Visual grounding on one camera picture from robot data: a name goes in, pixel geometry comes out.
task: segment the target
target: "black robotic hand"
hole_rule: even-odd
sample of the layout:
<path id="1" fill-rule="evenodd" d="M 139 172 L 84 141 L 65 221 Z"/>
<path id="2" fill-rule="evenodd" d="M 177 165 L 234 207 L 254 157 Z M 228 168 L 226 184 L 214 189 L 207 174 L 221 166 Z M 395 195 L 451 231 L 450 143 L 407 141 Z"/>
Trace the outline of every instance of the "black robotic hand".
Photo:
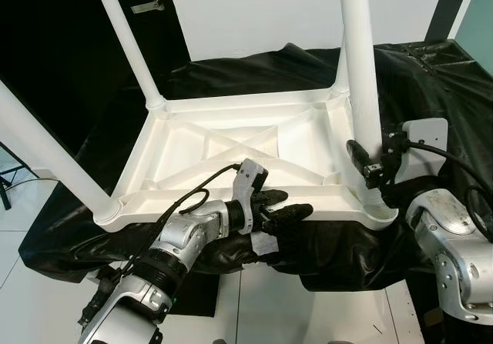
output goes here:
<path id="1" fill-rule="evenodd" d="M 277 238 L 279 252 L 257 255 L 250 234 L 233 232 L 225 239 L 208 244 L 196 260 L 193 270 L 201 273 L 223 274 L 239 271 L 243 265 L 267 262 L 271 265 L 294 263 L 296 247 L 301 244 L 300 222 L 314 211 L 310 204 L 273 207 L 287 200 L 281 190 L 266 190 L 252 195 L 253 232 L 265 232 Z"/>

